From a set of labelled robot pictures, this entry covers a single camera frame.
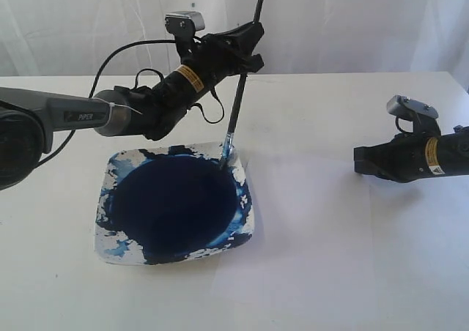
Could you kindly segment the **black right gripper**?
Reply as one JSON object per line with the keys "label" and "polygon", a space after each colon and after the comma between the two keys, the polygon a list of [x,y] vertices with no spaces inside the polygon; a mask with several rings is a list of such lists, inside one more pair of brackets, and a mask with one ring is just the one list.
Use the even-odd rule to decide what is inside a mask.
{"label": "black right gripper", "polygon": [[408,183],[453,175],[453,135],[408,136],[353,150],[354,171]]}

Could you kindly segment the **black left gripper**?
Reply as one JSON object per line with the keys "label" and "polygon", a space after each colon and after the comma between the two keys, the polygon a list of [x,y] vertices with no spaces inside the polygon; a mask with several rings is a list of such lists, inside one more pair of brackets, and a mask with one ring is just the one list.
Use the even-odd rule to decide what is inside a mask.
{"label": "black left gripper", "polygon": [[160,82],[160,98],[198,100],[228,76],[258,72],[265,64],[252,53],[264,33],[260,22],[248,22],[200,39],[176,34],[180,66]]}

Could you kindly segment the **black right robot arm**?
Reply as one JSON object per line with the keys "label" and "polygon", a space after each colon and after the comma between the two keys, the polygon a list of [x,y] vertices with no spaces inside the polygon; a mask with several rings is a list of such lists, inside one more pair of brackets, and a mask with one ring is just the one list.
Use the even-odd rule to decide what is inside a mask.
{"label": "black right robot arm", "polygon": [[468,174],[468,128],[448,135],[398,134],[392,141],[354,148],[354,171],[398,183]]}

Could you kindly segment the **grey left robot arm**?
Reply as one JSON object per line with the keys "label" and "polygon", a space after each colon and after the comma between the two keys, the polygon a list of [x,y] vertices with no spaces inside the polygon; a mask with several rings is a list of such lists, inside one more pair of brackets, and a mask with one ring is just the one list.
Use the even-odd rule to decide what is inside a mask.
{"label": "grey left robot arm", "polygon": [[115,86],[88,98],[1,88],[1,188],[18,184],[55,156],[55,132],[93,129],[105,137],[143,135],[158,141],[223,79],[264,65],[253,53],[265,33],[257,19],[198,38],[201,15],[174,12],[165,17],[165,27],[181,64],[154,87]]}

